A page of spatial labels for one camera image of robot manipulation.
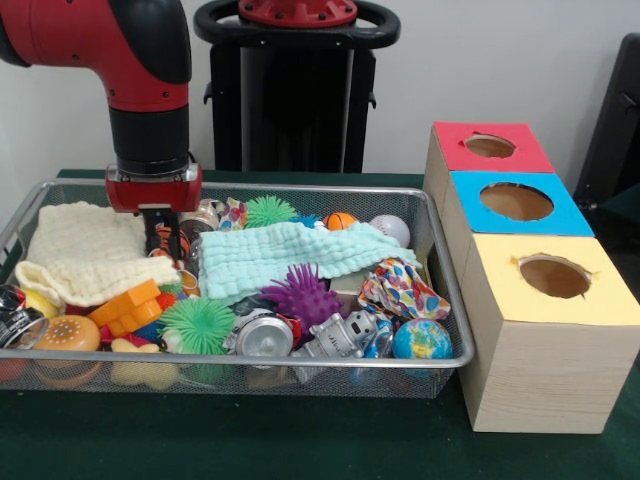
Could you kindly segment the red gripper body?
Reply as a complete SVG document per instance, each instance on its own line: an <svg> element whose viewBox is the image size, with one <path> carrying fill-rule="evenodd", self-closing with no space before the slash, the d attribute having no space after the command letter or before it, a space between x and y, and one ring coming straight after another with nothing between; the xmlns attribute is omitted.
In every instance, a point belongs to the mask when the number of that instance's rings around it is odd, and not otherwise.
<svg viewBox="0 0 640 480"><path fill-rule="evenodd" d="M105 185L111 207L118 212L140 213L170 209L176 213L195 211L201 200L202 169L197 163L169 176L125 174L115 164L106 170Z"/></svg>

